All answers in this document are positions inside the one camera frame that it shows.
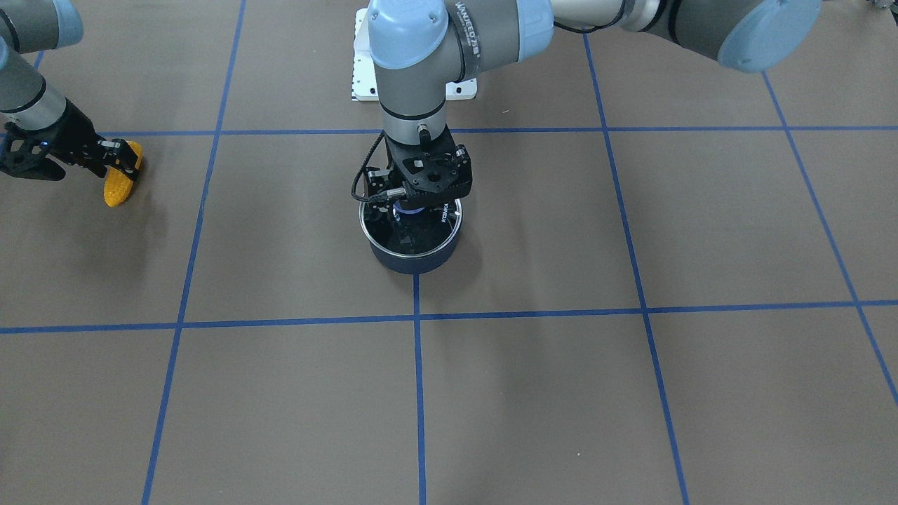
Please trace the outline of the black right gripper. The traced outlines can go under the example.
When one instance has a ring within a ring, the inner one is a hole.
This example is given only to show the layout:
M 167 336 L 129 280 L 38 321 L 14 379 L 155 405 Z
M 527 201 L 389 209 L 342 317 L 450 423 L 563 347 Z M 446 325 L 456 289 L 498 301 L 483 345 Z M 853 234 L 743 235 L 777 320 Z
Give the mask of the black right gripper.
M 81 166 L 100 179 L 106 167 L 137 182 L 141 144 L 128 140 L 102 140 L 93 122 L 71 100 L 58 121 L 38 130 L 22 129 L 12 121 L 4 125 L 1 170 L 11 177 L 35 181 L 61 181 L 68 166 Z

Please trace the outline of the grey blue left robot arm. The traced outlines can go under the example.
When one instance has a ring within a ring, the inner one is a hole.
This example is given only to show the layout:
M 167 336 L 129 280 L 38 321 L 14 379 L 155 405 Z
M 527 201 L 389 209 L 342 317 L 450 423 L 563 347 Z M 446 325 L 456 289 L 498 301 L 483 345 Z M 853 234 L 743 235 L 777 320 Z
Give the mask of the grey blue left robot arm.
M 447 128 L 445 87 L 545 51 L 556 28 L 647 32 L 744 73 L 776 66 L 806 38 L 820 1 L 372 1 L 368 41 L 389 167 L 363 203 L 404 210 L 469 194 L 468 153 Z

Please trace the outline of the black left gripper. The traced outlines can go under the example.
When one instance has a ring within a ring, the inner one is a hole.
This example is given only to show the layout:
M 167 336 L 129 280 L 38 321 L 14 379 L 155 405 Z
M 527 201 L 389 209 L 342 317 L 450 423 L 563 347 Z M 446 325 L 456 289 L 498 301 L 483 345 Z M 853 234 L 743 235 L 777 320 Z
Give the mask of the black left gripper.
M 474 185 L 465 144 L 439 138 L 426 146 L 408 146 L 387 138 L 385 169 L 365 167 L 365 201 L 398 203 L 417 210 L 465 198 Z

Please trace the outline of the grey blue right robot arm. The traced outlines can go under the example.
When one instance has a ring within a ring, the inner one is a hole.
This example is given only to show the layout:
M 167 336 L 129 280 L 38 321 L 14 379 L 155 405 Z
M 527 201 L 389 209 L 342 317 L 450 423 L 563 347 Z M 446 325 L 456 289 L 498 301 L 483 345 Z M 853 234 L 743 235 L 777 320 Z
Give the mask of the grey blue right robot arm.
M 139 145 L 99 135 L 93 122 L 25 57 L 81 41 L 83 20 L 74 3 L 4 1 L 1 17 L 2 172 L 61 181 L 67 164 L 100 178 L 117 170 L 125 181 L 137 182 L 143 162 Z

